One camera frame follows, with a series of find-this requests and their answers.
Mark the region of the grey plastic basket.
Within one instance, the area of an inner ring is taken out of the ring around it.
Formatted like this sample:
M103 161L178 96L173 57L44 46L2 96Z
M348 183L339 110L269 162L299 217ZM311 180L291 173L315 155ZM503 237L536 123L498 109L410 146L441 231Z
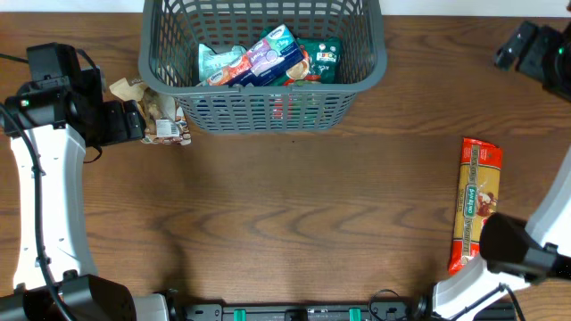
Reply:
M335 83L200 86L200 45L249 48L264 29L279 25L297 37L341 39ZM358 93L382 79L386 67L383 14L376 0L144 2L140 76L211 134L330 129Z

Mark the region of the mint green snack packet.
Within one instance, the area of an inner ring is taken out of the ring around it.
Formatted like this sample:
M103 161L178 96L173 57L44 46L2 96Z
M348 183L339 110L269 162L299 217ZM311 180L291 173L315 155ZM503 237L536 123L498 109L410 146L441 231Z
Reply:
M229 51L215 53L205 44L198 47L198 73L199 80L204 81L218 70L228 66L231 62L242 56L246 49L241 45L234 45Z

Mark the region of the blue Kleenex tissue pack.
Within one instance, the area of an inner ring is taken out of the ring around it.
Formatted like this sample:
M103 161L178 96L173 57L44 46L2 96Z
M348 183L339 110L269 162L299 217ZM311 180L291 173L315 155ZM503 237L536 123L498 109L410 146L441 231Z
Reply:
M304 58L290 29L281 24L198 86L266 86Z

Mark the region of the green Nescafe coffee bag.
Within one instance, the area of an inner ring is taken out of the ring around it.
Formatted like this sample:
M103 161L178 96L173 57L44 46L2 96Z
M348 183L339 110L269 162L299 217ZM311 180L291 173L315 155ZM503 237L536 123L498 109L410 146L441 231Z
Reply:
M303 53L303 60L285 74L272 80L270 86L301 86L333 84L343 56L343 42L339 37L325 39L295 37Z

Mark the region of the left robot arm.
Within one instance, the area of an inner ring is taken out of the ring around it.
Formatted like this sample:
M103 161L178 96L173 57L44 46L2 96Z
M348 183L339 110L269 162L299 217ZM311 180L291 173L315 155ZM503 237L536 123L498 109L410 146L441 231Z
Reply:
M173 320L170 296L134 297L98 275L89 250L83 167L89 148L136 141L145 121L133 101L105 101L103 74L71 45L31 46L31 79L1 106L17 163L21 243L4 320Z

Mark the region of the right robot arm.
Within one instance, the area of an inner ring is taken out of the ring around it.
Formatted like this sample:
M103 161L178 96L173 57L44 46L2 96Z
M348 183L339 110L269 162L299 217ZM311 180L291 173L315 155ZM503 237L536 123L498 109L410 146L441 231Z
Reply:
M433 286L414 320L521 320L505 295L547 279L570 277L570 159L566 157L528 220L497 211L502 150L473 138L462 142L450 278Z

